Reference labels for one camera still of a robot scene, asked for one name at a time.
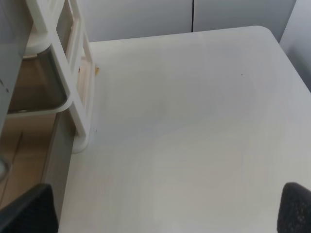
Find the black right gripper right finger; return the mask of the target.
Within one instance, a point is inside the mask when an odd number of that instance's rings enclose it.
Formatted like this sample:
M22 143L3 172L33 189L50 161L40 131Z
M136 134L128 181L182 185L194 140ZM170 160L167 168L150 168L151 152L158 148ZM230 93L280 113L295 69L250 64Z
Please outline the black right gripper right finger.
M283 187L277 218L278 233L311 232L311 191L298 183Z

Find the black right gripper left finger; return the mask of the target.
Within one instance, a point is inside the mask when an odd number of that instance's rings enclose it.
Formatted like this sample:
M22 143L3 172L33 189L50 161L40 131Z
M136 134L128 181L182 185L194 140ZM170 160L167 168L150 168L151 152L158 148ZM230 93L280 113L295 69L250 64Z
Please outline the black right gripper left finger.
M0 211L2 233L57 233L52 187L35 185Z

